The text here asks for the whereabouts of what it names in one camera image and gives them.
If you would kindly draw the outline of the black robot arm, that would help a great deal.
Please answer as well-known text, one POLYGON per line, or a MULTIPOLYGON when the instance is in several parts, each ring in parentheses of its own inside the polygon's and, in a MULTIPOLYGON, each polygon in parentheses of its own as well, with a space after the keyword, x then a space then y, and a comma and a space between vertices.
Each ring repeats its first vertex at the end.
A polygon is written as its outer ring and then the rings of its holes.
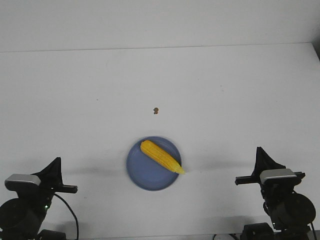
POLYGON ((316 208, 312 201, 295 191, 306 176, 275 162, 258 146, 255 165, 249 176, 237 176, 236 185, 259 184, 264 200, 263 209, 271 224, 266 222, 246 224, 241 240, 307 240, 314 232, 316 208))
POLYGON ((2 240, 65 240, 60 231, 40 230, 53 197, 60 199, 74 217, 76 239, 79 239, 79 222, 76 214, 58 193, 75 194, 76 185, 63 184, 61 158, 56 157, 48 166, 32 174, 12 174, 5 181, 7 190, 17 197, 0 207, 0 238, 2 240))

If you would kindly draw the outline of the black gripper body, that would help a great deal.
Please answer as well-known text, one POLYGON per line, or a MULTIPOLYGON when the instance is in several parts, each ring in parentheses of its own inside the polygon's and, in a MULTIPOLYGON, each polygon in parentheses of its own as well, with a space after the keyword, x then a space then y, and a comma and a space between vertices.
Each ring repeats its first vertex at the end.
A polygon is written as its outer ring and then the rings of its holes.
POLYGON ((244 185, 244 184, 253 184, 258 183, 262 185, 271 185, 271 184, 287 184, 287 185, 298 185, 301 183, 302 179, 306 176, 304 172, 298 171, 294 172, 296 177, 294 178, 284 178, 284 179, 272 179, 267 180, 265 184, 261 183, 260 176, 237 176, 235 178, 236 185, 244 185))
POLYGON ((58 185, 58 186, 45 186, 41 188, 52 193, 67 193, 76 194, 78 192, 78 187, 76 185, 58 185))

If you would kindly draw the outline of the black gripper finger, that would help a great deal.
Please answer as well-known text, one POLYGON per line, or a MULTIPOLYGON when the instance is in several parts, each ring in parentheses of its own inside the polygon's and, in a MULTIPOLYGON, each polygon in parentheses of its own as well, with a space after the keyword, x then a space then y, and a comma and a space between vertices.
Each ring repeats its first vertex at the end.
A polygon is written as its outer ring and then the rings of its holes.
POLYGON ((276 170, 285 168, 285 165, 275 162, 261 146, 258 146, 256 148, 255 165, 251 174, 252 177, 259 177, 260 174, 266 170, 276 170))
POLYGON ((32 175, 40 179, 40 187, 62 187, 61 157, 56 157, 48 166, 32 175))

